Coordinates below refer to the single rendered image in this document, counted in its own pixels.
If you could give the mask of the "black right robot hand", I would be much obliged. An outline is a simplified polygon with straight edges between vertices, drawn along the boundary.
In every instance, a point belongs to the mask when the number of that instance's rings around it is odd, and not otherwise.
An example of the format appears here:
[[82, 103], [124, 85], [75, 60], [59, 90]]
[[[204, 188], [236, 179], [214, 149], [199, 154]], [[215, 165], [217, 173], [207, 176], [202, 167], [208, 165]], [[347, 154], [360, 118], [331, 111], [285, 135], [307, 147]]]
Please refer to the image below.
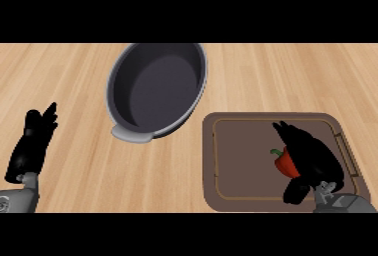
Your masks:
[[273, 123], [273, 128], [286, 146], [288, 155], [300, 174], [288, 183], [283, 202], [300, 205], [310, 189], [319, 185], [331, 185], [325, 194], [332, 194], [342, 189], [344, 171], [328, 146], [307, 131], [288, 125], [283, 121]]

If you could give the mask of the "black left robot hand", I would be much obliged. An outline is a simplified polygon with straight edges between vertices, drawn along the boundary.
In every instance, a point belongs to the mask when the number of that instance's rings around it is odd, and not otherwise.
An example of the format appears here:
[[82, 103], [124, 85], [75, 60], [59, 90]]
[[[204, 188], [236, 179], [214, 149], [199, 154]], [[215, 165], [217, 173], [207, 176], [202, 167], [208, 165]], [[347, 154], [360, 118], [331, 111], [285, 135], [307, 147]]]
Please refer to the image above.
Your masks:
[[51, 103], [44, 113], [31, 109], [25, 115], [23, 134], [16, 143], [4, 180], [20, 184], [20, 175], [28, 172], [38, 174], [43, 169], [46, 151], [57, 128], [56, 103]]

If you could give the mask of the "red bell pepper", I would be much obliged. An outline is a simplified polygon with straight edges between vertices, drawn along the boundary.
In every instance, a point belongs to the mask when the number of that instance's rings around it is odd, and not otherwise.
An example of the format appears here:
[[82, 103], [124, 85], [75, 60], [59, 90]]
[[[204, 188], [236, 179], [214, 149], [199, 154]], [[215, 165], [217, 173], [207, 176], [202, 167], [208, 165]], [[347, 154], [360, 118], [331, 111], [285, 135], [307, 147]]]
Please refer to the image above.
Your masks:
[[295, 168], [288, 149], [277, 150], [271, 149], [270, 153], [277, 156], [274, 160], [274, 166], [279, 172], [289, 178], [297, 178], [300, 176], [298, 170]]

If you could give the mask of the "brown tray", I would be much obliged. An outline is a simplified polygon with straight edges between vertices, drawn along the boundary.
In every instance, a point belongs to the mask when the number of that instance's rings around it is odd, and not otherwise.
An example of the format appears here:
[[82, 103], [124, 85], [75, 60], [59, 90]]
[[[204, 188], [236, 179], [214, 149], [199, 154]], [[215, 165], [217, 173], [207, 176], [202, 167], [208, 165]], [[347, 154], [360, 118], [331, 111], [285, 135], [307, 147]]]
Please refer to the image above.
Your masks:
[[344, 193], [370, 197], [347, 138], [336, 119], [310, 112], [214, 112], [202, 122], [204, 198], [220, 212], [304, 212], [314, 198], [291, 205], [282, 200], [289, 178], [276, 166], [283, 148], [271, 126], [286, 124], [305, 130], [331, 149], [344, 171]]

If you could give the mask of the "dark grey oval pot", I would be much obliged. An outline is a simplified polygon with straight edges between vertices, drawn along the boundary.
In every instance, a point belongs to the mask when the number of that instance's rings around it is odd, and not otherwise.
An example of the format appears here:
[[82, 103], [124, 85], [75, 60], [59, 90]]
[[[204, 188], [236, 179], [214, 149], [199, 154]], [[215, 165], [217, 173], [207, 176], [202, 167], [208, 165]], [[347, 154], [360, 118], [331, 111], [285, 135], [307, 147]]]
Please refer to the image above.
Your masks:
[[108, 78], [105, 103], [112, 136], [149, 143], [170, 135], [189, 119], [207, 83], [207, 53], [201, 43], [131, 43]]

